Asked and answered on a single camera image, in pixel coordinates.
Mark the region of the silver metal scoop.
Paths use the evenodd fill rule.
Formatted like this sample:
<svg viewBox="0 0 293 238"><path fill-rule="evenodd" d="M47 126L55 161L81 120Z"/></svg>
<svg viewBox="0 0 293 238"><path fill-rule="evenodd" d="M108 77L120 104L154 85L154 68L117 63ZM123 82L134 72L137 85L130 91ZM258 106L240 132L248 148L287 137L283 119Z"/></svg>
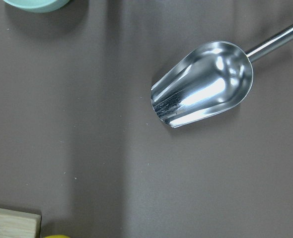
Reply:
<svg viewBox="0 0 293 238"><path fill-rule="evenodd" d="M158 118L177 128L239 105L253 84L253 62L293 40L293 24L245 52L227 41L200 45L151 87Z"/></svg>

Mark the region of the yellow lemon lower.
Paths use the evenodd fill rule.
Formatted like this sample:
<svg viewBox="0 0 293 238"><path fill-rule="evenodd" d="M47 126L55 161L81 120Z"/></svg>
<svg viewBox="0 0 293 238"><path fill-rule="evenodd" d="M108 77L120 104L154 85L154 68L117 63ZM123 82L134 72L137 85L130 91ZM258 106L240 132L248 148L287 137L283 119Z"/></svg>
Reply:
<svg viewBox="0 0 293 238"><path fill-rule="evenodd" d="M51 236L46 236L43 238L71 238L71 237L66 236L66 235L51 235Z"/></svg>

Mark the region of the mint green bowl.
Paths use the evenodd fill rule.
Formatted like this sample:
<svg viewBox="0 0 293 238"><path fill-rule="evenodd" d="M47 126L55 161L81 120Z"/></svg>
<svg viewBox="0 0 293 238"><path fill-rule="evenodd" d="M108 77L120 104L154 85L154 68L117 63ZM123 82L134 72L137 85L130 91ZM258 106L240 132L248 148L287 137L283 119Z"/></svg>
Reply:
<svg viewBox="0 0 293 238"><path fill-rule="evenodd" d="M4 0L5 3L18 9L33 13L47 13L60 9L69 0Z"/></svg>

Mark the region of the wooden cutting board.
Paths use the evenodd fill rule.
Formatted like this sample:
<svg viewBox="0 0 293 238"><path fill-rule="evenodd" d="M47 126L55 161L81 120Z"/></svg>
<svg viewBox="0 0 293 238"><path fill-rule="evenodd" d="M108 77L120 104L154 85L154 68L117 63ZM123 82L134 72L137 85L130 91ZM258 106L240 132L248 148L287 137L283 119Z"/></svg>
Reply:
<svg viewBox="0 0 293 238"><path fill-rule="evenodd" d="M38 238L41 216L0 208L0 238Z"/></svg>

